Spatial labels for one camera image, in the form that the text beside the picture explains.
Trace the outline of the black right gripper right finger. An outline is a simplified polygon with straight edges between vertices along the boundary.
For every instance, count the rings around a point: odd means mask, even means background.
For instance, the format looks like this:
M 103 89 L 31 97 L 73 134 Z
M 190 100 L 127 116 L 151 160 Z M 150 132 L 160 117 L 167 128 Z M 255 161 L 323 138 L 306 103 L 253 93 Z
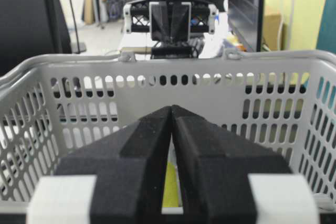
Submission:
M 180 174 L 208 223 L 319 223 L 306 179 L 285 158 L 178 105 L 172 106 Z

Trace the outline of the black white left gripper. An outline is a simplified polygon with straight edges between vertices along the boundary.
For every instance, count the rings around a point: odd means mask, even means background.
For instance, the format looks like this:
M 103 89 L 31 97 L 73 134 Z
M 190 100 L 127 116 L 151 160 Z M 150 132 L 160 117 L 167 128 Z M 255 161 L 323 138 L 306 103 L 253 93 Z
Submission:
M 123 8 L 125 32 L 150 35 L 152 59 L 198 58 L 200 35 L 214 34 L 217 8 L 203 0 L 135 0 Z

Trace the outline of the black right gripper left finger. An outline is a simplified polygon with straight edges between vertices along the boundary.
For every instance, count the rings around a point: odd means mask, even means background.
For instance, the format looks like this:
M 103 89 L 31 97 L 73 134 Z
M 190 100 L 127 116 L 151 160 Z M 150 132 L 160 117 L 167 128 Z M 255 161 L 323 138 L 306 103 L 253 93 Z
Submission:
M 42 177 L 27 223 L 140 223 L 161 214 L 171 108 L 63 156 Z

